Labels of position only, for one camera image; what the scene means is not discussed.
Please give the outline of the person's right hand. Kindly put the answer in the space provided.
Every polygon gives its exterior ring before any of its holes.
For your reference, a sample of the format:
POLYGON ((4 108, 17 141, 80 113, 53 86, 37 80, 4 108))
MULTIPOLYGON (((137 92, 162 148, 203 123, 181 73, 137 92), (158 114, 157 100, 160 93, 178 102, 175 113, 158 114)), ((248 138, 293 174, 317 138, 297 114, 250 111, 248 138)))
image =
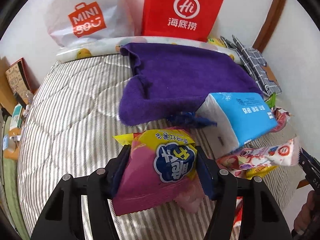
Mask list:
POLYGON ((298 216, 295 218, 293 228, 295 232, 305 231, 311 223, 312 211, 315 208, 315 192, 312 190, 308 193, 307 201, 302 206, 298 216))

